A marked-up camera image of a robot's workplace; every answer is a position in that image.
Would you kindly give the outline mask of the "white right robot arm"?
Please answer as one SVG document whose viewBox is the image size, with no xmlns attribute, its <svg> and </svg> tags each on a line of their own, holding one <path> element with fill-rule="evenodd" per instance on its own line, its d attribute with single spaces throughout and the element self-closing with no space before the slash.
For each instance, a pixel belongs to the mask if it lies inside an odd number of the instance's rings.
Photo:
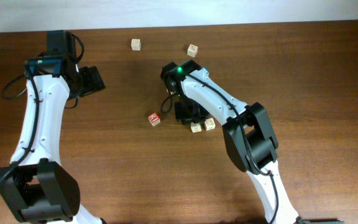
<svg viewBox="0 0 358 224">
<path fill-rule="evenodd" d="M 170 108 L 182 124 L 206 123 L 212 116 L 221 126 L 231 162 L 253 182 L 269 223 L 302 223 L 280 177 L 278 140 L 266 109 L 236 99 L 193 60 L 162 67 Z"/>
</svg>

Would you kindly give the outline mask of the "wooden block cluster bottom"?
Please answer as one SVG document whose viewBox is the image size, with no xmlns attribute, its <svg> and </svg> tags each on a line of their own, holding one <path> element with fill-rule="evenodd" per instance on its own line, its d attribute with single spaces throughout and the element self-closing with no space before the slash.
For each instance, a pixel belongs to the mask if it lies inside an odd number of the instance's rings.
<svg viewBox="0 0 358 224">
<path fill-rule="evenodd" d="M 202 131 L 201 125 L 199 123 L 191 123 L 190 128 L 193 133 L 198 133 Z"/>
</svg>

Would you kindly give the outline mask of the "blue number five block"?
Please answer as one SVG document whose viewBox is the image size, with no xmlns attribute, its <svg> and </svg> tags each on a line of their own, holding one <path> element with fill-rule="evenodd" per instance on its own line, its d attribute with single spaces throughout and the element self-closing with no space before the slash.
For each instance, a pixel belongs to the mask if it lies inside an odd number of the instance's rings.
<svg viewBox="0 0 358 224">
<path fill-rule="evenodd" d="M 205 72 L 205 74 L 209 74 L 209 70 L 206 67 L 202 67 L 202 70 Z"/>
</svg>

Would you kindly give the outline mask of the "red letter block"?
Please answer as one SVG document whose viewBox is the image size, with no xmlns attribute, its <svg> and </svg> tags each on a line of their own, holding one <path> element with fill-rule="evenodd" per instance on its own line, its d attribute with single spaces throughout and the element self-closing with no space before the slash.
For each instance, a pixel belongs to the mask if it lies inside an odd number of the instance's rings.
<svg viewBox="0 0 358 224">
<path fill-rule="evenodd" d="M 148 115 L 148 120 L 152 126 L 156 126 L 161 122 L 161 119 L 156 112 Z"/>
</svg>

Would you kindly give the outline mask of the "wooden block with swirl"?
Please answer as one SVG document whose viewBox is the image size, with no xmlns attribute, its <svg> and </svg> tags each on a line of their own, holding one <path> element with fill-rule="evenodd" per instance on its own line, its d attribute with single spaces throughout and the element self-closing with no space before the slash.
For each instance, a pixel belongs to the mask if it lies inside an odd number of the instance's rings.
<svg viewBox="0 0 358 224">
<path fill-rule="evenodd" d="M 204 128 L 205 130 L 209 131 L 216 127 L 216 124 L 214 122 L 213 118 L 208 118 L 204 121 Z"/>
</svg>

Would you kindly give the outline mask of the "wooden block far left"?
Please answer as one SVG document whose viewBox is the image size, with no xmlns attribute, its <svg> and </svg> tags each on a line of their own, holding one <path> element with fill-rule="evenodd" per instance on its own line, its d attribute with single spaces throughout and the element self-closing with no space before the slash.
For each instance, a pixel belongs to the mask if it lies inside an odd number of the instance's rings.
<svg viewBox="0 0 358 224">
<path fill-rule="evenodd" d="M 141 50 L 141 41 L 140 39 L 132 39 L 131 40 L 131 48 L 133 51 L 140 51 Z"/>
</svg>

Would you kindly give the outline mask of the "wooden block far right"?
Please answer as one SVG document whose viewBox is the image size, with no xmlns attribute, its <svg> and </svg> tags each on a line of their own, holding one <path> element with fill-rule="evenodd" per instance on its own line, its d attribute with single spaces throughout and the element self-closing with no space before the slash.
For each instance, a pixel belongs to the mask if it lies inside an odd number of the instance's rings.
<svg viewBox="0 0 358 224">
<path fill-rule="evenodd" d="M 196 57 L 198 53 L 198 46 L 190 44 L 187 49 L 187 55 L 190 57 Z"/>
</svg>

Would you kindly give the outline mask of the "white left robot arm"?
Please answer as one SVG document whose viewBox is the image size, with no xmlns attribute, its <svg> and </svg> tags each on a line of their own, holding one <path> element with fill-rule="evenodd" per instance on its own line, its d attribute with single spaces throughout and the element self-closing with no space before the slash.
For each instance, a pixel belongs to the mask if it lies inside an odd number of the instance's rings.
<svg viewBox="0 0 358 224">
<path fill-rule="evenodd" d="M 0 167 L 0 195 L 20 223 L 104 223 L 81 204 L 77 181 L 60 162 L 60 132 L 69 100 L 105 88 L 96 67 L 78 67 L 82 41 L 47 32 L 47 49 L 24 64 L 27 95 L 19 143 Z"/>
</svg>

